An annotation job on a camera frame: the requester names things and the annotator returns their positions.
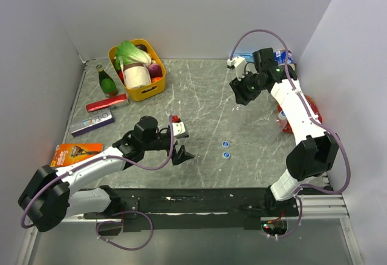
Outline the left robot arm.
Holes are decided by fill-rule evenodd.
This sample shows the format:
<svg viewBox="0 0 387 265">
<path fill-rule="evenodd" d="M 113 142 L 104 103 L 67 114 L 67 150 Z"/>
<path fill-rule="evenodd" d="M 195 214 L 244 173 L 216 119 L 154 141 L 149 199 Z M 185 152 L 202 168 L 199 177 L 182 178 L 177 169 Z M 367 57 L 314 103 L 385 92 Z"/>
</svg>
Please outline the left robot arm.
<svg viewBox="0 0 387 265">
<path fill-rule="evenodd" d="M 156 118 L 143 116 L 132 130 L 93 157 L 56 169 L 40 167 L 18 200 L 23 210 L 21 226 L 46 232 L 73 215 L 95 212 L 107 218 L 116 216 L 122 204 L 115 190 L 101 186 L 86 191 L 85 186 L 132 166 L 143 168 L 140 161 L 147 151 L 166 151 L 167 159 L 157 169 L 168 162 L 179 165 L 193 159 L 184 146 L 175 147 L 178 139 L 188 135 L 184 122 L 176 116 L 169 116 L 168 126 L 162 129 Z"/>
</svg>

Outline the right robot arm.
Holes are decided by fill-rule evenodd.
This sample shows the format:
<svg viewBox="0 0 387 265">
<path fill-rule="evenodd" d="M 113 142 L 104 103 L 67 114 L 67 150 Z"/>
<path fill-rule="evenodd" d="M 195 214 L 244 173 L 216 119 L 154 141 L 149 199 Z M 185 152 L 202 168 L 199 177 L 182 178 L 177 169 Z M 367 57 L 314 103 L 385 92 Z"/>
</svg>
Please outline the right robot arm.
<svg viewBox="0 0 387 265">
<path fill-rule="evenodd" d="M 268 91 L 284 112 L 296 146 L 286 158 L 286 170 L 269 187 L 264 201 L 265 211 L 273 216 L 285 209 L 285 200 L 292 198 L 297 187 L 329 171 L 339 149 L 332 135 L 320 127 L 317 114 L 309 106 L 294 71 L 294 64 L 278 64 L 272 48 L 253 54 L 254 71 L 247 70 L 247 61 L 240 56 L 227 61 L 236 73 L 230 82 L 239 105 L 248 105 L 262 91 Z"/>
</svg>

